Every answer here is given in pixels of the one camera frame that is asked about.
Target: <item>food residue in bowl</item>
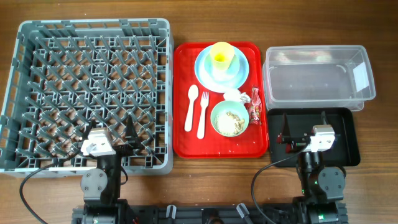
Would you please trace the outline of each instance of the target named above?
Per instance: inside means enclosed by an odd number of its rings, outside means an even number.
[[[232,112],[221,113],[215,119],[215,128],[225,136],[234,136],[243,130],[244,119]]]

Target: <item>red tray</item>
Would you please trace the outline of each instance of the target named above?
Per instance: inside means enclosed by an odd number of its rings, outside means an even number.
[[[187,159],[220,159],[250,158],[262,156],[268,149],[269,137],[265,113],[264,87],[262,82],[261,53],[253,43],[232,42],[231,45],[243,52],[249,61],[249,76],[239,90],[251,97],[253,85],[259,87],[262,102],[262,125],[249,124],[241,135],[228,138],[218,134],[211,125],[210,114],[214,106],[223,101],[222,93],[209,91],[209,106],[206,109],[205,137],[197,138],[200,117],[200,97],[203,87],[195,76],[194,64],[199,53],[214,43],[186,43],[174,51],[174,84],[173,84],[173,148],[182,158]],[[188,89],[192,84],[199,88],[199,96],[193,107],[192,130],[184,130],[189,99]]]

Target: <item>green bowl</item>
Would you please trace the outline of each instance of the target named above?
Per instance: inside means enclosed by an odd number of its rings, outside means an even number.
[[[244,119],[243,130],[240,133],[232,135],[232,136],[226,136],[224,134],[221,134],[217,130],[216,125],[215,125],[216,117],[219,114],[227,113],[229,111],[231,113],[239,116],[240,119]],[[226,137],[235,137],[235,136],[242,134],[244,132],[244,130],[246,130],[246,128],[248,128],[248,125],[249,125],[249,113],[246,110],[246,108],[241,103],[238,103],[236,101],[231,101],[231,100],[224,100],[222,102],[219,102],[211,111],[210,119],[211,119],[211,125],[213,126],[214,130],[216,130],[216,132],[218,134],[220,134],[222,136],[226,136]]]

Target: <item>plastic grid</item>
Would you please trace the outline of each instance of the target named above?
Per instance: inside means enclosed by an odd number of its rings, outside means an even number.
[[[117,23],[109,28],[109,22]],[[39,168],[42,161],[62,161],[78,150],[91,119],[110,130],[113,144],[124,144],[125,123],[132,116],[144,149],[123,158],[123,166],[129,173],[168,173],[172,46],[164,19],[21,24],[0,119],[2,171],[27,175],[24,169]],[[16,82],[13,68],[19,72]],[[60,163],[52,174],[80,174],[74,168],[89,164],[80,156],[57,170]]]

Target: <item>white label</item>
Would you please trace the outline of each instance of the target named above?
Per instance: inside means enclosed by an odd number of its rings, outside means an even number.
[[[361,91],[369,86],[368,73],[366,73],[365,63],[362,62],[356,68],[354,68],[354,79],[356,85],[356,91]]]

